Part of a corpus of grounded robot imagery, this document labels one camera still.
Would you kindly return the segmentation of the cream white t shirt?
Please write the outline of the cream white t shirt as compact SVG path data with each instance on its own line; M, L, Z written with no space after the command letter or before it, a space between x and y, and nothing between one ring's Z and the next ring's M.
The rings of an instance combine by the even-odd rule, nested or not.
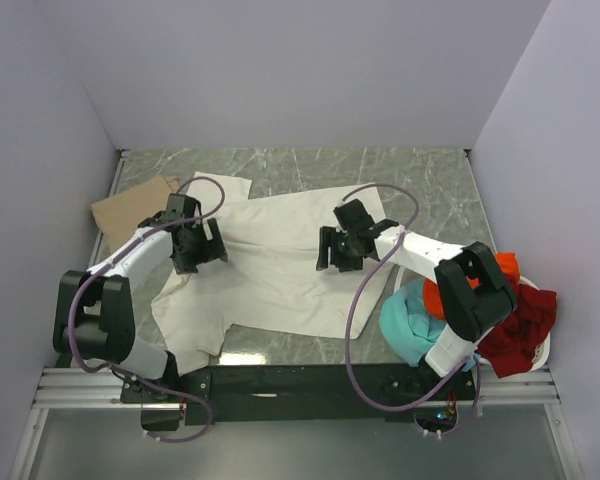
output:
M170 274L151 303L178 372L219 354L232 325L341 339L363 271L318 271L319 230L352 186L252 199L250 181L198 172L187 189L215 216L228 253L194 274Z

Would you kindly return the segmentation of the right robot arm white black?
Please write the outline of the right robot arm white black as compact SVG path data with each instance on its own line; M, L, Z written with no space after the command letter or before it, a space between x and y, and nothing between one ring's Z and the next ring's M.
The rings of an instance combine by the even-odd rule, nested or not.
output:
M354 294L345 338L364 288L387 263L433 282L440 296L446 326L419 361L419 387L440 399L454 386L453 373L476 351L480 341L517 308L513 287L484 243L469 246L444 243L411 232L407 224L390 219L376 222L358 199L334 209L338 225L319 230L316 269L335 267L341 273L363 269L366 259L376 264Z

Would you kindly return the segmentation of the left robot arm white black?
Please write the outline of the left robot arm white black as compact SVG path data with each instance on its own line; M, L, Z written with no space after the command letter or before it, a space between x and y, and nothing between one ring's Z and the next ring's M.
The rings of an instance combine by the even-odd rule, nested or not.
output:
M137 286L166 259L179 275L194 274L211 261L228 260L217 220L204 214L194 197L170 194L166 207L143 220L108 259L61 277L54 350L76 361L99 360L142 377L153 399L173 399L180 388L175 355L136 334L132 301Z

